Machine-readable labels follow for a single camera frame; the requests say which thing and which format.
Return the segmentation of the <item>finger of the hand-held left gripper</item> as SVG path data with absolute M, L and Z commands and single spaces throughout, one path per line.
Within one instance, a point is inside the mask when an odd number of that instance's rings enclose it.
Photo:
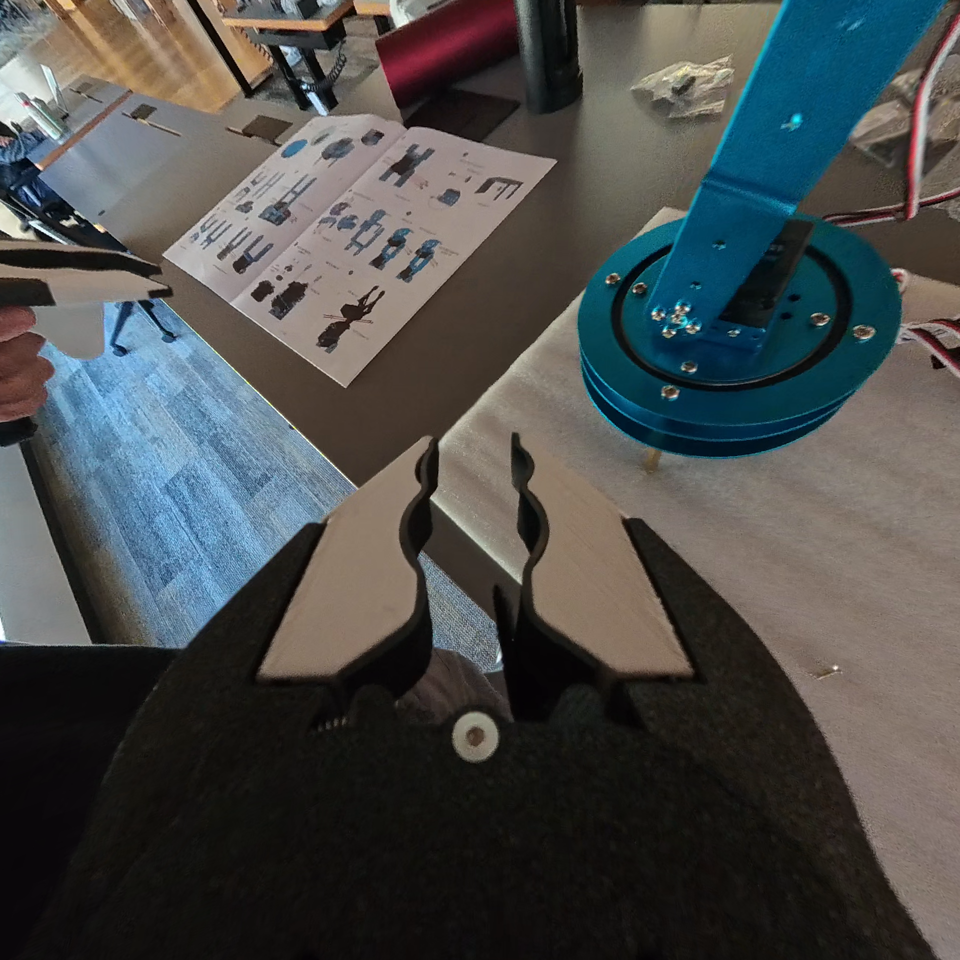
M 171 296 L 164 276 L 145 278 L 127 270 L 34 270 L 49 290 L 47 305 L 33 306 L 33 330 L 61 353 L 95 359 L 106 349 L 104 305 Z
M 58 243 L 2 240 L 1 264 L 19 271 L 75 270 L 126 272 L 144 280 L 158 278 L 162 267 L 124 250 Z

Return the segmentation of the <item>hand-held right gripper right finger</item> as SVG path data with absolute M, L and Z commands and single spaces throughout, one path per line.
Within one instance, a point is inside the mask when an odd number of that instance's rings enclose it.
M 527 550 L 517 626 L 550 681 L 687 681 L 694 667 L 621 510 L 546 447 L 510 437 Z

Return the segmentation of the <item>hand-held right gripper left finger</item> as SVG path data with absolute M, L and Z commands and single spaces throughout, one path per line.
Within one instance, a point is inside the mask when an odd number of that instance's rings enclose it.
M 421 553 L 438 443 L 423 437 L 330 512 L 256 678 L 413 685 L 433 645 Z

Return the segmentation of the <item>clear bag small screws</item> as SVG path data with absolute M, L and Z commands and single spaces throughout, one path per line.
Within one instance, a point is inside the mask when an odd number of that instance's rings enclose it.
M 684 60 L 638 78 L 630 93 L 664 119 L 713 119 L 723 114 L 734 78 L 730 55 L 706 63 Z

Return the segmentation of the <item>neighbouring grey desk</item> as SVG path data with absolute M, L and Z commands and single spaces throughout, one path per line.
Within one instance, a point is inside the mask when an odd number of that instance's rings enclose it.
M 157 253 L 291 141 L 311 115 L 242 97 L 216 113 L 81 76 L 66 137 L 39 148 L 40 178 L 85 219 Z

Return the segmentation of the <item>person's left hand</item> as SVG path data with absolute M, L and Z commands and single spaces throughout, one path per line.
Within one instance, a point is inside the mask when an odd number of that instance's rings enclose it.
M 1 308 L 1 425 L 31 418 L 47 401 L 54 367 L 42 356 L 45 339 L 35 331 L 33 311 Z

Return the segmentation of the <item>black office chair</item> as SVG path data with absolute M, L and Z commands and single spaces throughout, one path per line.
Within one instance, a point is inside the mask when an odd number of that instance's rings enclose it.
M 65 219 L 57 207 L 34 208 L 26 205 L 10 192 L 2 190 L 2 210 L 17 222 L 10 236 L 2 234 L 2 240 L 26 240 L 30 243 L 57 243 L 69 246 L 113 249 L 132 253 L 84 219 Z M 17 270 L 2 266 L 2 280 L 38 280 L 34 270 Z M 156 306 L 169 297 L 140 299 L 134 302 L 108 303 L 103 306 L 104 353 L 122 357 L 129 349 L 121 343 L 129 321 L 135 316 L 146 318 L 158 331 L 164 343 L 173 343 L 177 336 L 160 319 Z

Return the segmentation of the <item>person's grey trouser leg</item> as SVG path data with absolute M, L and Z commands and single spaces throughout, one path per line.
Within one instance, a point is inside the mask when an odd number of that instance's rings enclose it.
M 462 654 L 443 649 L 432 651 L 424 674 L 394 709 L 401 720 L 427 726 L 442 726 L 471 711 L 498 723 L 513 720 L 505 687 Z

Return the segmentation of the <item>white foam mat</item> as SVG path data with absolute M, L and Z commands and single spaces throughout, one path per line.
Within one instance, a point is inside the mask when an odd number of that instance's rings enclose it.
M 740 460 L 644 449 L 587 399 L 574 329 L 586 273 L 458 281 L 491 382 L 440 442 L 432 556 L 478 604 L 510 589 L 510 436 L 543 441 L 651 526 L 748 621 L 810 706 L 887 875 L 958 958 L 958 378 L 898 346 L 826 425 Z M 818 666 L 842 672 L 817 680 Z

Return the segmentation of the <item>printed instruction sheet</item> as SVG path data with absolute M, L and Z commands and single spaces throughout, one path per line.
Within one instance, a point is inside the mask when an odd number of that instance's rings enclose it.
M 373 114 L 318 116 L 164 259 L 348 387 L 555 164 Z

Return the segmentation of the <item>person's black clothing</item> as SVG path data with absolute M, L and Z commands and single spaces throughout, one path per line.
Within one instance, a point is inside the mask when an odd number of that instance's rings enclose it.
M 1 957 L 23 949 L 127 727 L 177 650 L 2 644 Z

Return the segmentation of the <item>black flat pad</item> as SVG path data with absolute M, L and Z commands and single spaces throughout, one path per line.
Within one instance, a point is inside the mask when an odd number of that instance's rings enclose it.
M 424 100 L 403 121 L 403 126 L 407 130 L 421 127 L 484 142 L 520 106 L 516 99 L 449 88 Z

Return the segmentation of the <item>dark red cylinder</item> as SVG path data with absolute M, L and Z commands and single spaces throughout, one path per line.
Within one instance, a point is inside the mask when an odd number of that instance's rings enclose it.
M 403 110 L 519 52 L 513 1 L 455 1 L 378 37 L 379 65 Z

